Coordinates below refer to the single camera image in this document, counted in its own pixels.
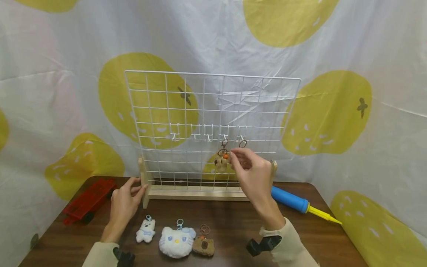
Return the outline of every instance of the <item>fabric backdrop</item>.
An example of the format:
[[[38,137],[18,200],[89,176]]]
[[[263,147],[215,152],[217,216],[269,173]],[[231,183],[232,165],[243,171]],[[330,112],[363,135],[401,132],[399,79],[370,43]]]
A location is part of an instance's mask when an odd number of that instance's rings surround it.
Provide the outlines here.
[[[369,266],[427,266],[426,44],[422,0],[0,1],[4,266],[88,177],[138,174],[130,68],[301,78],[277,180],[314,184]]]

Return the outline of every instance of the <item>sleeve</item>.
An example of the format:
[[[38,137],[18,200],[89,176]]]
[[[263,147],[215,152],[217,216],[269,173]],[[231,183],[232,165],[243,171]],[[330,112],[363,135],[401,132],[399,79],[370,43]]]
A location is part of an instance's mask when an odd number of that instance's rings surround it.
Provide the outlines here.
[[[280,267],[319,267],[304,245],[291,222],[285,218],[285,226],[277,231],[267,231],[261,228],[263,237],[279,235],[280,243],[271,251],[273,262]]]
[[[83,267],[117,267],[113,249],[119,247],[116,243],[96,242],[83,263]]]

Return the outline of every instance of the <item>wire grid panel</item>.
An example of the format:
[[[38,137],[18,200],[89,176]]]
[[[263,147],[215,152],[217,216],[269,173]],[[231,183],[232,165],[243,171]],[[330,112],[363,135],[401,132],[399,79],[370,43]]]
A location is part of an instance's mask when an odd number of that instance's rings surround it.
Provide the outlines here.
[[[145,170],[157,190],[236,191],[233,170],[214,157],[242,140],[274,159],[301,79],[126,70],[132,116]]]

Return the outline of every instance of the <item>yellow pump nozzle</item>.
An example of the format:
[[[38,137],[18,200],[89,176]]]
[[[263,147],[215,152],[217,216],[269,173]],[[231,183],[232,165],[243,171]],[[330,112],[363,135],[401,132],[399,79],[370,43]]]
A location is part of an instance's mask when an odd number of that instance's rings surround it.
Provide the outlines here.
[[[337,219],[335,219],[334,217],[332,217],[330,214],[327,214],[326,212],[318,210],[318,209],[310,206],[310,204],[308,204],[308,208],[307,208],[306,213],[307,212],[310,212],[310,213],[312,213],[312,214],[314,214],[314,215],[316,215],[318,217],[321,217],[321,218],[323,218],[323,219],[325,219],[327,221],[332,221],[334,223],[339,223],[339,224],[342,225],[342,222],[338,221]]]

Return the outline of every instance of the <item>wooden stand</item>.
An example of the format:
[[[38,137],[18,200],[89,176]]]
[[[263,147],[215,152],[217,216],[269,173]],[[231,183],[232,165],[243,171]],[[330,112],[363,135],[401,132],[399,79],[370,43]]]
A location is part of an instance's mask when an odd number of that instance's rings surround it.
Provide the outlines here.
[[[215,200],[215,201],[248,201],[245,193],[239,187],[222,186],[174,186],[152,185],[151,173],[145,170],[144,158],[138,160],[141,185],[148,184],[143,198],[143,209],[146,209],[150,199],[153,200]],[[277,163],[271,161],[271,183],[276,175]]]
[[[146,209],[148,202],[150,201],[150,191],[151,191],[151,173],[148,173],[145,169],[144,157],[141,156],[138,159],[139,172],[141,177],[141,186],[148,185],[147,190],[145,191],[144,198],[142,198],[142,208]]]

